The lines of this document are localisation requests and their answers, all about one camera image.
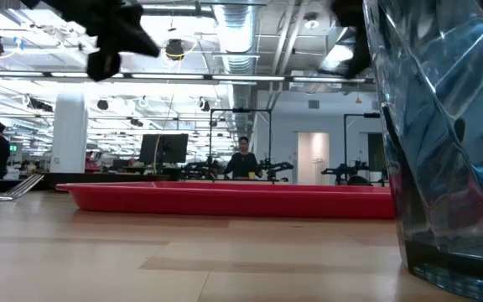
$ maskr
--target ceiling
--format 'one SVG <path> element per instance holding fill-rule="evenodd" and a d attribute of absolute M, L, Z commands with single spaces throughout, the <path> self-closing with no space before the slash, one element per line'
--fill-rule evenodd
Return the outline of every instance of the ceiling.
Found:
<path fill-rule="evenodd" d="M 170 39 L 181 39 L 184 58 L 170 60 L 165 51 L 157 59 L 122 53 L 121 72 L 205 75 L 226 73 L 224 59 L 226 55 L 232 55 L 226 54 L 222 49 L 224 41 L 220 39 L 221 30 L 215 19 L 173 16 L 175 13 L 168 16 L 156 15 L 162 5 L 185 5 L 191 8 L 195 5 L 192 2 L 140 2 L 145 7 L 145 14 L 141 19 L 143 29 L 163 49 Z M 314 13 L 311 20 L 316 21 L 318 26 L 313 29 L 305 28 L 307 20 L 303 20 L 299 22 L 299 31 L 295 34 L 297 16 L 302 7 L 304 16 Z M 344 65 L 341 62 L 351 57 L 355 40 L 348 35 L 349 29 L 337 27 L 328 7 L 327 1 L 300 1 L 293 5 L 287 39 L 283 51 L 280 52 L 283 60 L 288 57 L 282 74 L 316 76 L 316 71 L 322 66 L 340 70 Z M 255 45 L 250 53 L 236 54 L 256 58 L 256 75 L 272 74 L 287 11 L 287 1 L 277 0 L 257 6 L 257 17 L 253 21 L 256 27 Z M 0 8 L 0 36 L 4 47 L 4 52 L 0 55 L 0 70 L 84 72 L 87 55 L 96 51 L 96 39 L 87 36 L 80 25 L 67 23 L 57 12 L 46 7 L 35 10 Z M 288 52 L 290 56 L 286 55 L 289 40 L 293 41 L 293 49 Z M 281 71 L 280 67 L 279 64 L 276 73 Z M 292 88 L 281 84 L 270 90 L 269 84 L 262 82 L 236 84 L 248 86 L 249 91 L 259 91 L 248 97 L 248 107 L 266 108 L 267 100 L 271 99 L 270 96 L 275 96 L 277 109 L 294 112 L 299 104 L 292 103 L 295 98 L 288 94 L 301 96 L 306 95 L 304 92 L 318 92 L 325 95 L 333 89 L 333 92 L 362 90 L 359 85 L 349 86 L 346 90 L 327 84 L 319 84 L 316 88 L 314 85 L 300 84 Z M 111 79 L 93 83 L 79 79 L 61 81 L 42 77 L 11 79 L 3 76 L 0 77 L 0 121 L 11 128 L 8 130 L 11 141 L 24 143 L 25 152 L 42 154 L 49 151 L 51 146 L 53 114 L 31 108 L 30 100 L 38 100 L 55 109 L 60 91 L 80 89 L 89 100 L 88 148 L 128 156 L 138 154 L 142 135 L 145 133 L 188 133 L 189 152 L 197 158 L 204 158 L 209 148 L 210 113 L 203 112 L 200 104 L 204 101 L 208 102 L 210 108 L 233 108 L 236 106 L 236 98 L 233 100 L 232 96 L 233 86 L 228 81 Z M 99 100 L 107 101 L 109 108 L 99 109 Z M 336 108 L 324 106 L 322 109 L 324 110 L 320 114 Z M 236 138 L 243 133 L 250 134 L 253 115 L 240 116 L 230 112 L 222 116 L 216 113 L 218 123 L 212 133 L 214 154 L 228 156 L 236 144 Z M 127 117 L 138 119 L 143 126 L 133 126 Z"/>

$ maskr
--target red tray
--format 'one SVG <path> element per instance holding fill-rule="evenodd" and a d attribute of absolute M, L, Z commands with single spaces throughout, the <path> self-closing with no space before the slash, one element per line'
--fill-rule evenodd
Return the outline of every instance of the red tray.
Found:
<path fill-rule="evenodd" d="M 389 188 L 147 182 L 58 185 L 88 211 L 187 215 L 394 218 Z"/>

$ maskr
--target column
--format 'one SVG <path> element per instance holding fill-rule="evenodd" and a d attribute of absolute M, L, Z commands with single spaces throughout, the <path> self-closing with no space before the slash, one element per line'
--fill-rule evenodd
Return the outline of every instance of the column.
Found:
<path fill-rule="evenodd" d="M 57 96 L 50 172 L 85 172 L 87 115 L 82 93 L 65 91 Z"/>

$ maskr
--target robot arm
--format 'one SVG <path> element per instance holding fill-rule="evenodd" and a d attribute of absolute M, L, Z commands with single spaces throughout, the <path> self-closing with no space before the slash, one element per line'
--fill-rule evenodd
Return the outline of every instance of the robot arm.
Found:
<path fill-rule="evenodd" d="M 94 81 L 114 76 L 120 70 L 121 51 L 159 56 L 158 46 L 141 27 L 143 7 L 135 0 L 43 0 L 66 21 L 74 21 L 88 35 L 98 37 L 100 49 L 89 55 L 87 74 Z M 22 0 L 34 8 L 40 0 Z"/>

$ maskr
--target wooden surface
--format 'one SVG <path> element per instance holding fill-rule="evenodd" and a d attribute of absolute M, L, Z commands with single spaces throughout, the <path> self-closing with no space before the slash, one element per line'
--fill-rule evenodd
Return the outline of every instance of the wooden surface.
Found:
<path fill-rule="evenodd" d="M 0 301 L 461 301 L 401 265 L 394 223 L 78 211 L 0 203 Z"/>

